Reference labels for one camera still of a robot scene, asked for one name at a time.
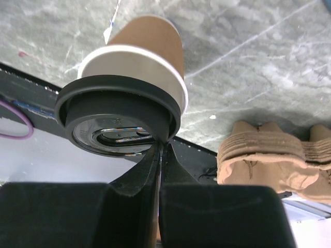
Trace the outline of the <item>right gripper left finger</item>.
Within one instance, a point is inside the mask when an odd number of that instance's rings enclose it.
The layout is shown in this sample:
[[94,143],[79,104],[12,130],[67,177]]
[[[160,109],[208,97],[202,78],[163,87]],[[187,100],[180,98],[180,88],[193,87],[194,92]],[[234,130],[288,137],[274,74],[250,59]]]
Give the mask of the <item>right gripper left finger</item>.
[[110,183],[1,187],[1,247],[155,247],[162,145]]

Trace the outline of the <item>black cup lid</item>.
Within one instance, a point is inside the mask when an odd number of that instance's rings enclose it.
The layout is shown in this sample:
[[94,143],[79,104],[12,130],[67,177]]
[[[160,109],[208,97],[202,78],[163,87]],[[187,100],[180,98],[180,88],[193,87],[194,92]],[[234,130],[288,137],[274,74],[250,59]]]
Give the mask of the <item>black cup lid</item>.
[[78,148],[107,157],[141,156],[179,130],[181,112],[173,97],[142,80],[93,75],[66,85],[54,114]]

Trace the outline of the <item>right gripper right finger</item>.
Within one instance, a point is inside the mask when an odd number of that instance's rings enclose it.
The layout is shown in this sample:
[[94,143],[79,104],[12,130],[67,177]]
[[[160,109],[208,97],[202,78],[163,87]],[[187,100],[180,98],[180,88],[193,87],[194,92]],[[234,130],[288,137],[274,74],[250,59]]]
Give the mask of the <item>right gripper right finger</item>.
[[163,247],[295,247],[278,194],[269,187],[179,182],[168,144],[162,156]]

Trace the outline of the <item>single brown paper cup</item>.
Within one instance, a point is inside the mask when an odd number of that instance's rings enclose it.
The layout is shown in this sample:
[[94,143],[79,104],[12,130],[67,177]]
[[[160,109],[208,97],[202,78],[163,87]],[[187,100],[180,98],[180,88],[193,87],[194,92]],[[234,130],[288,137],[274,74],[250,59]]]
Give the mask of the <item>single brown paper cup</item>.
[[120,75],[167,92],[183,114],[188,106],[184,51],[177,28],[166,18],[143,15],[128,22],[81,62],[77,77]]

